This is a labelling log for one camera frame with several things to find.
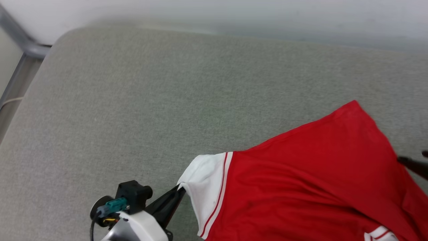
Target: white robot part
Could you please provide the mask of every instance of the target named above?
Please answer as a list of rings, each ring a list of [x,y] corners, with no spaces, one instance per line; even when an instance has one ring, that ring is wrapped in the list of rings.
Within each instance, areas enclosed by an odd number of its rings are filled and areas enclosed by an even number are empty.
[[[121,219],[102,241],[168,241],[168,236],[156,219],[145,211],[128,215],[119,212]]]

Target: gray metal bar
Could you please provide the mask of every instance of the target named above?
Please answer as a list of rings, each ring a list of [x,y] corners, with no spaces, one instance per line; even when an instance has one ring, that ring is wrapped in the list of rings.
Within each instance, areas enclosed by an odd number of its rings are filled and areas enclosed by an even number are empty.
[[[32,40],[22,28],[12,19],[6,10],[0,5],[0,26],[5,30],[22,51],[33,58],[44,59],[50,47],[39,45]]]
[[[18,65],[16,66],[15,71],[13,72],[12,77],[9,80],[9,83],[6,86],[6,89],[4,90],[2,96],[0,97],[0,110],[3,106],[3,103],[6,101],[6,98],[9,95],[10,90],[12,89],[13,85],[15,84],[16,78],[18,77],[19,73],[21,72],[22,66],[24,66],[26,59],[27,59],[27,55],[25,53],[22,54],[22,57],[19,60]]]

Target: gray fabric surface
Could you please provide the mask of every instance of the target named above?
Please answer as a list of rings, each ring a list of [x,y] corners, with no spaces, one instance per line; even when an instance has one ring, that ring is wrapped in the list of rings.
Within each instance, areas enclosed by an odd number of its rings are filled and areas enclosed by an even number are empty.
[[[1,239],[88,240],[91,206],[119,182],[150,185],[156,198],[196,155],[252,147],[353,99],[397,153],[419,158],[428,148],[427,66],[422,55],[301,42],[72,31],[43,62],[0,146]],[[176,241],[198,240],[189,198],[169,229]]]

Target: cable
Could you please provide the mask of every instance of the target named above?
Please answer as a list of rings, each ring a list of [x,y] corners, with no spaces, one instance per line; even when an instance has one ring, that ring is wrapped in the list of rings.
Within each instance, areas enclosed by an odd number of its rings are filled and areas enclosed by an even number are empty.
[[[106,221],[116,221],[116,218],[106,218],[103,220],[103,223],[105,223]]]
[[[91,229],[89,229],[89,237],[91,238],[91,241],[94,241],[94,226],[95,226],[95,220],[100,216],[101,211],[99,211],[97,214],[95,214],[94,218],[91,222]]]
[[[3,105],[1,107],[5,106],[5,104],[10,103],[12,101],[22,100],[23,98],[24,97],[18,97],[18,98],[9,99],[9,100],[3,102]]]

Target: red jersey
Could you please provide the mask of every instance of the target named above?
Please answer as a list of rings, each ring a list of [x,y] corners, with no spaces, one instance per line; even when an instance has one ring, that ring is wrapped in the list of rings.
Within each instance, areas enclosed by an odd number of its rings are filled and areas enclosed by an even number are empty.
[[[178,181],[207,241],[428,241],[428,198],[352,101]]]

